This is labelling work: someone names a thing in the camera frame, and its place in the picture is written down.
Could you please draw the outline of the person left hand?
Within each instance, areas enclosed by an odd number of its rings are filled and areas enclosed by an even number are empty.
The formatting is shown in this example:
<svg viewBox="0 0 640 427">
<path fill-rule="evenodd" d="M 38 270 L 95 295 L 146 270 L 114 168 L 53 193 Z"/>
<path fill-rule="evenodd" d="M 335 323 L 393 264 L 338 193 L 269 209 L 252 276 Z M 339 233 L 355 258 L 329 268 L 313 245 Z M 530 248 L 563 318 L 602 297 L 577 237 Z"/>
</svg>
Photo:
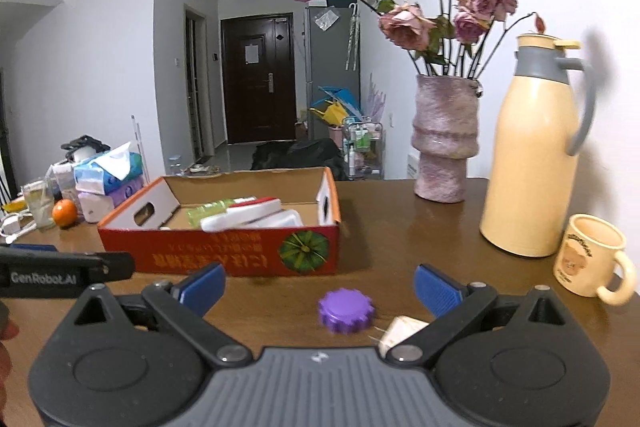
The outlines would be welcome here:
<svg viewBox="0 0 640 427">
<path fill-rule="evenodd" d="M 1 329 L 0 329 L 0 412 L 6 408 L 8 393 L 6 392 L 6 381 L 12 372 L 11 355 L 6 345 L 6 341 L 15 338 L 20 333 L 20 328 L 10 319 L 9 310 L 5 305 L 1 305 Z"/>
</svg>

